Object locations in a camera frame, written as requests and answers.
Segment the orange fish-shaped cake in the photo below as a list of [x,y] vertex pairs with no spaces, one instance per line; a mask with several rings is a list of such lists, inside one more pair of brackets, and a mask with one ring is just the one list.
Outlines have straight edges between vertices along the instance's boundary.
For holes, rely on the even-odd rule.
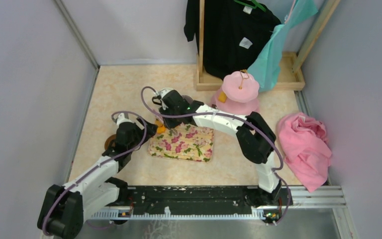
[[163,123],[156,122],[156,125],[158,126],[157,131],[156,131],[157,134],[162,134],[162,133],[164,133],[166,131],[166,128],[165,128]]

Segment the yellow rectangular biscuit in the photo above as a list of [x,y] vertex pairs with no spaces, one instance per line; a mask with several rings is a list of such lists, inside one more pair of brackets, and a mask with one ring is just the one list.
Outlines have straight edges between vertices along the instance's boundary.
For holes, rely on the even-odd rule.
[[225,103],[227,99],[228,99],[227,95],[223,91],[220,91],[218,94],[217,100],[221,103]]

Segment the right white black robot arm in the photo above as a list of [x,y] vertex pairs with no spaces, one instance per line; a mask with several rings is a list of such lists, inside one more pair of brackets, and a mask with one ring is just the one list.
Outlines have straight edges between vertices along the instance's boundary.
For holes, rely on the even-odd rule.
[[245,116],[220,111],[200,101],[189,102],[172,88],[156,92],[152,102],[159,105],[158,111],[167,128],[191,124],[236,137],[244,157],[256,165],[261,201],[266,205],[278,201],[280,181],[273,173],[271,155],[276,135],[259,113]]

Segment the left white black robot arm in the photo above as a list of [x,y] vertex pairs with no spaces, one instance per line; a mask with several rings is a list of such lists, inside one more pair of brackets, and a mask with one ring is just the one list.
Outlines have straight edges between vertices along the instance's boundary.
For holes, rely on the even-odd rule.
[[106,140],[105,151],[93,166],[76,179],[47,189],[37,221],[43,233],[73,239],[103,207],[131,204],[128,184],[115,176],[132,152],[156,135],[158,126],[141,117],[131,121],[124,113],[118,115],[116,125],[116,133]]

